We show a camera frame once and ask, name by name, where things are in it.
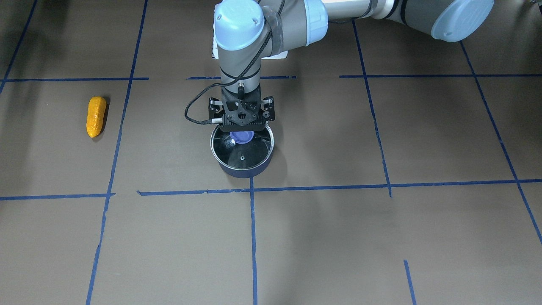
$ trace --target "blue painter's tape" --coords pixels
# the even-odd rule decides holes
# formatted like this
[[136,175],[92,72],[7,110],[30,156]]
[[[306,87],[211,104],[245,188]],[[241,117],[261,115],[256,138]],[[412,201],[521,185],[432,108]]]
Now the blue painter's tape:
[[508,183],[516,183],[516,181],[515,180],[487,180],[487,181],[458,181],[458,182],[392,183],[391,187],[499,185],[499,184],[508,184]]
[[223,194],[223,193],[247,193],[250,189],[234,188],[234,189],[199,189],[199,190],[173,190],[165,192],[141,192],[137,193],[141,196],[170,196],[170,195],[194,195],[194,194]]
[[354,22],[354,20],[352,20],[352,26],[354,28],[354,36],[356,37],[356,44],[358,46],[359,61],[361,62],[361,65],[362,65],[363,77],[365,80],[365,89],[367,90],[367,96],[369,98],[369,106],[371,107],[371,114],[373,116],[373,122],[375,125],[376,139],[378,141],[378,146],[380,147],[380,155],[382,156],[382,166],[384,168],[384,176],[386,177],[386,183],[388,184],[388,192],[390,193],[390,197],[392,197],[390,176],[388,175],[388,167],[386,166],[386,158],[384,157],[384,149],[382,148],[382,141],[380,140],[380,132],[378,131],[378,123],[376,121],[375,108],[373,106],[372,97],[371,97],[371,89],[369,87],[369,80],[367,79],[367,71],[365,70],[365,63],[363,61],[362,47],[361,47],[361,44],[359,43],[358,29],[356,28],[356,23]]
[[387,188],[388,185],[346,185],[346,186],[297,186],[297,187],[266,187],[255,188],[255,192],[281,192],[290,190],[331,190],[331,189],[363,189],[363,188]]
[[37,195],[37,196],[6,196],[0,197],[0,201],[11,200],[39,200],[39,199],[76,199],[76,198],[105,198],[111,194],[67,194],[67,195]]
[[109,209],[109,197],[106,197],[105,204],[104,204],[104,212],[102,213],[102,222],[101,222],[101,227],[100,227],[100,241],[98,242],[98,247],[96,247],[96,252],[94,253],[94,263],[92,264],[91,281],[88,284],[86,305],[91,304],[92,290],[94,288],[94,281],[96,280],[96,271],[98,270],[98,259],[100,258],[101,243],[104,239],[105,221],[107,219],[106,213],[108,209]]
[[258,305],[258,276],[256,272],[256,218],[254,214],[254,177],[250,178],[250,219],[252,235],[252,296],[253,304]]
[[102,77],[102,78],[21,78],[7,79],[6,82],[26,82],[26,81],[119,81],[119,80],[149,80],[148,77]]
[[[278,75],[278,76],[261,76],[260,79],[296,79],[297,76],[287,76],[287,75]],[[189,77],[187,80],[210,80],[210,79],[220,79],[220,77]]]
[[412,285],[412,277],[410,276],[410,268],[408,267],[408,261],[403,261],[405,265],[406,280],[408,281],[408,288],[410,290],[410,298],[412,299],[412,305],[416,305],[416,294],[414,293],[414,286]]
[[[542,179],[518,180],[520,183],[542,183]],[[283,192],[296,190],[333,190],[333,189],[364,189],[364,188],[388,188],[394,187],[424,187],[424,186],[469,186],[469,185],[500,185],[514,184],[516,180],[485,180],[485,181],[453,181],[453,182],[420,182],[420,183],[391,183],[376,185],[342,185],[342,186],[296,186],[296,187],[264,187],[254,188],[254,192]],[[235,189],[200,189],[200,190],[174,190],[165,192],[141,192],[141,196],[167,196],[167,195],[191,195],[191,194],[219,194],[219,193],[247,193],[249,188]]]
[[529,205],[529,202],[527,201],[527,197],[525,197],[525,193],[523,192],[523,189],[519,183],[518,183],[518,189],[519,189],[519,193],[521,194],[521,199],[523,199],[523,204],[525,205],[525,208],[527,209],[527,213],[529,214],[529,217],[531,218],[531,222],[533,223],[534,230],[537,233],[538,240],[540,241],[540,244],[542,244],[542,234],[540,233],[540,229],[538,228],[537,221],[534,218],[533,212],[531,211],[531,207]]
[[[472,77],[472,74],[375,74],[367,78]],[[477,74],[477,77],[542,77],[542,74]],[[363,75],[339,75],[339,78],[363,78]]]

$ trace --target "toy corn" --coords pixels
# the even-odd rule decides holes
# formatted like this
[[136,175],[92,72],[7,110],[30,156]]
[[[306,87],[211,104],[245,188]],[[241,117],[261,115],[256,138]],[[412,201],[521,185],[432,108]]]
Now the toy corn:
[[103,97],[93,97],[88,103],[87,133],[91,138],[100,134],[104,125],[107,103]]

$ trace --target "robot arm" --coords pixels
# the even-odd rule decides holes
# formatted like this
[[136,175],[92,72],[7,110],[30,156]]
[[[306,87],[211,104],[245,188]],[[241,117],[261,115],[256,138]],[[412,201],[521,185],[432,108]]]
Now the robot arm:
[[321,40],[328,20],[390,19],[455,42],[481,25],[493,1],[223,0],[214,15],[221,70],[221,83],[214,85],[222,88],[221,99],[209,99],[207,121],[189,118],[188,107],[185,116],[195,123],[218,124],[224,132],[261,131],[275,119],[273,97],[261,97],[262,58]]

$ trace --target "blue tape line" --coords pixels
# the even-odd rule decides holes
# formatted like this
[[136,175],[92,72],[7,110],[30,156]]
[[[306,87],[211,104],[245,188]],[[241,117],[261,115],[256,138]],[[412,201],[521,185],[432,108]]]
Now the blue tape line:
[[542,74],[477,74],[477,77],[542,77]]
[[[542,77],[542,74],[477,74],[477,77]],[[339,78],[363,78],[363,75],[339,75]],[[375,74],[367,78],[472,77],[472,74]]]
[[91,281],[88,284],[86,305],[90,305],[90,303],[91,303],[92,290],[94,288],[94,281],[96,280],[96,271],[98,269],[98,259],[100,258],[101,243],[102,243],[102,241],[104,239],[105,221],[107,219],[106,213],[107,213],[108,209],[109,209],[109,197],[106,197],[105,198],[105,204],[104,204],[104,212],[102,213],[102,222],[101,222],[101,229],[100,229],[100,241],[98,242],[98,247],[96,248],[96,252],[94,253],[94,263],[92,264]]
[[[261,76],[260,79],[297,79],[298,77],[280,75],[280,76]],[[189,77],[187,80],[209,80],[209,79],[220,79],[220,77]]]
[[[542,183],[542,179],[518,180],[520,183]],[[424,186],[469,186],[469,185],[499,185],[513,184],[516,180],[485,180],[485,181],[454,181],[454,182],[420,182],[420,183],[391,183],[394,187],[424,187]],[[364,189],[364,188],[388,188],[387,184],[377,185],[342,185],[342,186],[297,186],[297,187],[264,187],[254,188],[254,192],[282,192],[296,190],[334,190],[334,189]],[[208,190],[174,190],[166,192],[141,192],[141,196],[167,196],[167,195],[191,195],[191,194],[218,194],[218,193],[247,193],[251,189],[208,189]]]
[[388,192],[391,195],[391,185],[390,177],[388,175],[388,167],[386,166],[386,158],[384,157],[384,149],[382,148],[382,141],[380,140],[380,132],[378,131],[378,123],[376,121],[375,108],[373,107],[371,89],[369,88],[369,80],[367,79],[367,71],[365,70],[365,62],[363,61],[362,47],[359,43],[358,29],[356,28],[356,23],[352,20],[352,26],[354,27],[354,36],[356,37],[356,44],[358,46],[359,61],[362,64],[363,78],[365,80],[365,89],[367,89],[367,96],[369,98],[369,106],[371,107],[371,114],[373,116],[373,122],[375,124],[376,139],[378,141],[378,146],[380,147],[380,155],[382,156],[382,166],[384,167],[384,175],[386,176],[386,183],[388,184]]
[[141,192],[137,193],[141,196],[168,196],[168,195],[194,195],[194,194],[224,194],[224,193],[247,193],[250,189],[234,188],[234,189],[199,189],[199,190],[174,190],[166,192]]
[[416,295],[414,294],[414,286],[412,285],[412,278],[410,277],[410,268],[408,267],[408,261],[403,261],[405,265],[406,279],[408,280],[408,288],[410,289],[410,298],[412,299],[412,305],[416,305]]
[[117,81],[117,80],[149,80],[148,77],[101,77],[101,78],[22,78],[7,79],[6,82],[25,82],[25,81]]
[[187,80],[220,79],[220,77],[189,77]]
[[15,62],[15,57],[17,57],[17,53],[19,52],[19,49],[23,43],[24,36],[27,33],[28,26],[30,25],[30,20],[32,19],[32,16],[34,15],[34,10],[36,9],[36,3],[37,0],[34,0],[32,8],[30,9],[30,14],[28,15],[27,22],[24,25],[23,32],[21,33],[21,37],[19,37],[19,41],[17,42],[17,46],[15,47],[15,51],[13,52],[13,56],[9,61],[8,69],[5,71],[4,78],[2,79],[2,83],[0,84],[0,93],[2,93],[2,91],[4,90],[5,81],[8,79],[11,68],[13,67],[13,63]]
[[298,187],[266,187],[255,188],[255,192],[281,192],[289,190],[330,190],[330,189],[362,189],[362,188],[387,188],[388,185],[345,185],[345,186],[298,186]]
[[491,110],[489,109],[489,105],[487,104],[486,96],[483,93],[482,86],[480,85],[480,82],[478,81],[478,77],[476,73],[474,72],[474,67],[470,61],[469,55],[467,54],[467,50],[465,49],[465,46],[463,44],[463,41],[459,42],[461,45],[461,48],[463,49],[463,53],[465,54],[465,58],[467,59],[467,63],[469,64],[470,71],[473,74],[474,80],[476,81],[476,85],[478,87],[478,91],[480,92],[480,96],[482,97],[482,101],[484,106],[486,107],[487,114],[489,116],[489,119],[491,120],[491,124],[493,125],[493,129],[495,130],[495,134],[497,135],[497,138],[499,139],[499,143],[501,144],[502,152],[505,154],[506,162],[508,162],[508,166],[510,167],[510,171],[512,172],[512,175],[514,176],[514,180],[518,186],[519,193],[521,195],[521,198],[523,199],[523,203],[525,205],[525,208],[527,209],[527,212],[529,214],[529,217],[531,218],[531,222],[533,223],[534,230],[537,233],[538,240],[540,241],[540,244],[542,245],[542,234],[540,233],[540,229],[538,228],[538,224],[536,219],[534,218],[534,215],[531,211],[531,207],[529,206],[529,203],[527,202],[527,198],[525,197],[523,193],[523,189],[521,188],[521,182],[518,179],[518,176],[514,170],[514,166],[512,165],[512,161],[510,160],[510,156],[508,155],[508,152],[506,150],[504,141],[502,140],[501,134],[499,132],[499,129],[497,128],[497,124],[495,123],[495,120],[493,119],[493,115],[491,114]]
[[458,181],[458,182],[392,183],[391,187],[499,185],[499,184],[510,184],[510,183],[516,183],[516,181],[515,180],[487,180],[487,181]]
[[540,183],[542,179],[519,179],[520,183]]
[[[119,157],[119,149],[120,149],[120,141],[122,138],[122,126],[124,124],[124,118],[126,116],[126,108],[128,107],[128,101],[130,99],[130,91],[132,89],[132,79],[134,77],[134,72],[136,70],[136,62],[137,62],[137,55],[139,51],[139,44],[141,43],[141,36],[143,34],[143,25],[145,24],[145,14],[147,12],[147,3],[148,0],[145,0],[145,4],[143,6],[143,14],[141,16],[141,24],[139,25],[139,34],[137,37],[137,43],[135,44],[135,52],[134,52],[134,58],[132,61],[132,70],[130,72],[130,80],[128,81],[128,89],[126,90],[126,99],[124,100],[124,108],[122,110],[122,118],[120,120],[120,127],[119,127],[119,135],[117,137],[117,146],[115,147],[115,155],[113,156],[113,165],[111,166],[111,178],[109,179],[109,185],[107,187],[107,192],[111,193],[111,190],[113,189],[113,180],[115,178],[115,169],[117,167],[117,159]],[[100,250],[101,250],[101,243],[104,239],[104,230],[105,230],[105,222],[106,222],[106,213],[109,208],[109,199],[110,197],[106,197],[105,204],[104,204],[104,213],[102,215],[102,225],[101,225],[101,231],[100,231],[100,242],[98,243],[98,247],[96,248],[96,254],[94,255],[94,264],[92,266],[92,273],[91,273],[91,280],[88,285],[88,293],[87,293],[87,301],[86,305],[90,305],[91,299],[92,299],[92,290],[94,289],[94,280],[96,278],[96,269],[98,268],[98,260],[100,259]]]
[[258,305],[258,276],[256,272],[256,220],[254,214],[254,178],[250,178],[250,219],[252,235],[252,296],[254,305]]
[[11,200],[39,200],[39,199],[75,199],[75,198],[105,198],[113,196],[110,194],[67,194],[67,195],[36,195],[36,196],[6,196],[0,197],[0,201]]

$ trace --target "metal cylinder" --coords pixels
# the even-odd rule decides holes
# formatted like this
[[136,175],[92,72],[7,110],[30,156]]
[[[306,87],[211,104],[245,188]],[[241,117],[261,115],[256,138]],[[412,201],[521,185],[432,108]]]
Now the metal cylinder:
[[356,18],[365,14],[371,0],[322,0],[330,20]]
[[218,164],[230,176],[250,178],[263,172],[273,156],[275,139],[269,125],[255,131],[245,144],[236,143],[229,132],[217,126],[211,134],[211,151]]
[[440,14],[454,0],[396,0],[397,10],[390,19],[431,35],[431,28]]
[[[250,61],[254,58],[254,55],[258,53],[258,50],[263,45],[267,33],[267,30],[264,30],[256,41],[254,41],[248,47],[240,50],[228,51],[224,50],[220,46],[218,47],[218,57],[220,58],[220,70],[223,84],[232,81],[233,78],[239,76],[241,72],[243,72],[243,70],[249,65]],[[270,41],[262,52],[261,57],[268,56],[271,53],[271,50],[272,44]],[[261,58],[256,59],[249,71],[239,81],[244,84],[246,92],[251,92],[260,84],[261,63]],[[237,92],[237,86],[238,84],[236,83],[226,87],[226,89],[228,89],[230,92]]]

